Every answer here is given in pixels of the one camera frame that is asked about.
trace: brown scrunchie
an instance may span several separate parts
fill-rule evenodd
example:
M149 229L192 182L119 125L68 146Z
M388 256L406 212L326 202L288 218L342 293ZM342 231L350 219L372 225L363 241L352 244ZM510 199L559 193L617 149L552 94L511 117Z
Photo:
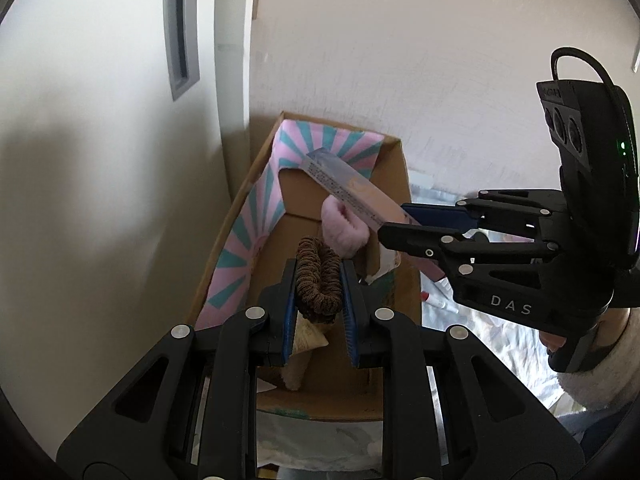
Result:
M312 323L332 323L342 309L340 256L315 236L298 245L296 306Z

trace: white wall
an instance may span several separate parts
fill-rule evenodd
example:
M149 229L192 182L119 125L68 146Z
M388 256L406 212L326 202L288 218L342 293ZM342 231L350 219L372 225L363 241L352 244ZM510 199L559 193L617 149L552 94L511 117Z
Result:
M638 36L627 0L260 0L252 150L285 109L401 137L409 166L443 189L555 187L535 88L552 50L588 51L638 110Z
M175 103L162 0L16 0L0 26L0 381L50 454L184 320L229 206L213 1Z
M254 0L216 0L216 81L229 190L235 196L250 166L249 45Z

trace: person's hand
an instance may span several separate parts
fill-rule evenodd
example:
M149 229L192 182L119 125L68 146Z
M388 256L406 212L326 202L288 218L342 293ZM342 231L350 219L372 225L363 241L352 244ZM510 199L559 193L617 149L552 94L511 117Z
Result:
M608 308L598 320L598 333L590 351L615 344L625 330L630 312L631 309L629 308ZM550 351L556 352L564 346L566 338L547 332L540 332L540 341Z

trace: pink and teal striped paper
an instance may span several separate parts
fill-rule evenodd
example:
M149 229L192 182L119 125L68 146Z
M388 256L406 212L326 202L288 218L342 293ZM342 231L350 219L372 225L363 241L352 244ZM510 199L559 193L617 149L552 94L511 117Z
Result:
M370 178L383 138L373 132L282 121L273 137L271 157L244 201L220 253L196 330L220 325L244 308L257 255L285 213L278 172L282 168L298 168L307 153L326 148Z

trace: white plastic sheet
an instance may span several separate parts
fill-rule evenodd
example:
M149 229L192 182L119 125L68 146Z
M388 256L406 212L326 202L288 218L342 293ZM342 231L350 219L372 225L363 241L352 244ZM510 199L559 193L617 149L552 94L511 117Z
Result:
M432 182L420 173L410 172L410 184L414 202L454 205L461 198L431 189ZM498 233L485 234L490 241L506 239ZM547 408L559 399L562 390L547 365L546 349L535 330L457 304L446 278L433 283L423 275L422 290L429 293L422 304L424 326L438 330L453 324L468 327ZM438 434L442 437L442 414L431 373L430 378ZM259 464L316 471L376 469L382 460L382 423L334 424L258 412L257 450ZM446 461L442 443L441 451Z

